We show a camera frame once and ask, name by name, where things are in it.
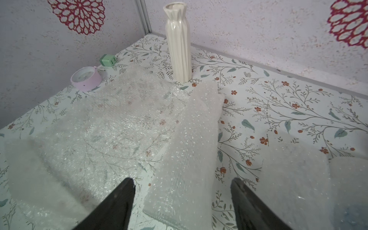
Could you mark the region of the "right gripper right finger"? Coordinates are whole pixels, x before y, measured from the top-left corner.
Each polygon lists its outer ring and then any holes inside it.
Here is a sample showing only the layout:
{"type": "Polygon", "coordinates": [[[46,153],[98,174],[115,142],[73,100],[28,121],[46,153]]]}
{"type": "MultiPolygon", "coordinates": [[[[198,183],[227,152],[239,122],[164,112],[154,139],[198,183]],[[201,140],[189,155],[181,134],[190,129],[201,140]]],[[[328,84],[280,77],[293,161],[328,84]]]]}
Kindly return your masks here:
{"type": "Polygon", "coordinates": [[[239,230],[290,230],[246,183],[234,178],[231,183],[231,195],[239,230]]]}

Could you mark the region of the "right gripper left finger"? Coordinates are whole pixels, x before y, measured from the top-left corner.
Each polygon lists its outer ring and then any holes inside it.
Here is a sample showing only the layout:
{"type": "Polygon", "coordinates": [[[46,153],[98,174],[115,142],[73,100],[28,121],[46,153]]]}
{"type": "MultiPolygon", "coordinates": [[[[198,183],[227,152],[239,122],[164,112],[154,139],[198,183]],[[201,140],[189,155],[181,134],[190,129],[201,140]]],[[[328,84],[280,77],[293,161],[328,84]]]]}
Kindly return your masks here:
{"type": "Polygon", "coordinates": [[[136,187],[125,178],[74,230],[127,230],[136,187]]]}

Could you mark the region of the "cream ribbed ceramic vase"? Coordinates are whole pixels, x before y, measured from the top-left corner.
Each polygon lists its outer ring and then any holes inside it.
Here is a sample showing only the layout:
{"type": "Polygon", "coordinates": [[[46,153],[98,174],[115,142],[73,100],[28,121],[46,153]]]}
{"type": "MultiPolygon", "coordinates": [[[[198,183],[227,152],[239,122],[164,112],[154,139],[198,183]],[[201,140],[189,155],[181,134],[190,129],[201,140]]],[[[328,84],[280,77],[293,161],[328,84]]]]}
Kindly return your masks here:
{"type": "Polygon", "coordinates": [[[163,8],[167,16],[166,37],[174,79],[186,83],[192,79],[190,28],[186,18],[187,4],[173,2],[163,8]]]}

